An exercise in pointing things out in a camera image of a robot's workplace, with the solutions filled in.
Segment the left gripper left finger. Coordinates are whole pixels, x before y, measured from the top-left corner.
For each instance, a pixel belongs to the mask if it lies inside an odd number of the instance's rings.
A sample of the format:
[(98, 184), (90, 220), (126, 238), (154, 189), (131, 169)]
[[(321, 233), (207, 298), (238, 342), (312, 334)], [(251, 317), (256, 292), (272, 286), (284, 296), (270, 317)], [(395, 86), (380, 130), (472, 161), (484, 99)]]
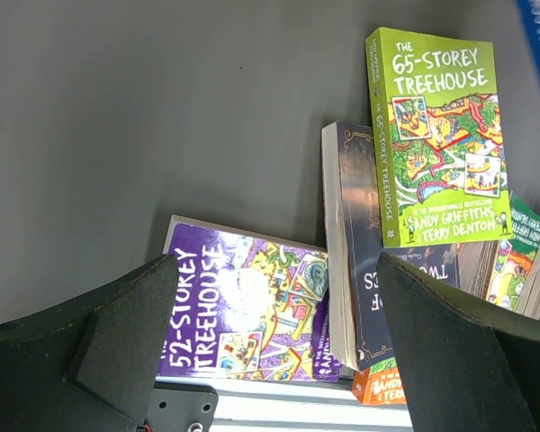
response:
[(134, 431), (175, 302), (174, 256), (0, 324), (0, 431)]

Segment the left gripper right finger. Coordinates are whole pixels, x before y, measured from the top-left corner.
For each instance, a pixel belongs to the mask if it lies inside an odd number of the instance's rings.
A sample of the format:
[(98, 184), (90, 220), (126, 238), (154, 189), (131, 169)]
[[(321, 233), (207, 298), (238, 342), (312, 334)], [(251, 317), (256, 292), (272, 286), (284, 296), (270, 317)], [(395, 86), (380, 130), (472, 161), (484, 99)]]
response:
[(540, 431), (540, 321), (383, 252), (383, 308), (416, 431)]

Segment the purple 52-storey treehouse book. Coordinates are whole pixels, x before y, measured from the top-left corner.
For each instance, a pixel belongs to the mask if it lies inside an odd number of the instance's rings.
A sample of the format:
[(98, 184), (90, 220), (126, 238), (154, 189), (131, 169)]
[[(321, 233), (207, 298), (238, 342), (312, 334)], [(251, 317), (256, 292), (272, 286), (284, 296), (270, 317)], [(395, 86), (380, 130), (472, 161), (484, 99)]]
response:
[(338, 381), (324, 249), (174, 215), (163, 251), (178, 282), (158, 377)]

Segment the lime 65-storey treehouse book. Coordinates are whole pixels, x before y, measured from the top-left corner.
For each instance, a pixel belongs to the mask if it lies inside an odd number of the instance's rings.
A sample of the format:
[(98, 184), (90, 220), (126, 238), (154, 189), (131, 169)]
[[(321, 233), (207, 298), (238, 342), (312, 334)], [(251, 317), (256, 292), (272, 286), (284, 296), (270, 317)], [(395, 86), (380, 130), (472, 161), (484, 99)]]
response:
[(492, 45), (381, 27), (365, 56), (383, 244), (511, 239)]

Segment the dark Tale of Two Cities book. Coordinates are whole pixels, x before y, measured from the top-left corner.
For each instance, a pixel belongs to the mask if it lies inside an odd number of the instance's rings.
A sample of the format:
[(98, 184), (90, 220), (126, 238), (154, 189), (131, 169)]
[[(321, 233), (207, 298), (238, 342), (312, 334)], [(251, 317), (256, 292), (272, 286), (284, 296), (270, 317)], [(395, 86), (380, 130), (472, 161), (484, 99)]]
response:
[(393, 356), (377, 275), (385, 248), (372, 129), (342, 121), (323, 127), (321, 165), (330, 349), (363, 371)]

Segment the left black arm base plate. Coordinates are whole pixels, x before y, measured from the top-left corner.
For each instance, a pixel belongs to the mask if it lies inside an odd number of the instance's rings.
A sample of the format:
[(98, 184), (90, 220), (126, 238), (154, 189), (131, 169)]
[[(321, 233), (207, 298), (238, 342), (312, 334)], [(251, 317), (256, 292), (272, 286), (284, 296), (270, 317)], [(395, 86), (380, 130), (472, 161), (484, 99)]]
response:
[(217, 391), (202, 384), (155, 382), (139, 432), (209, 431), (219, 401)]

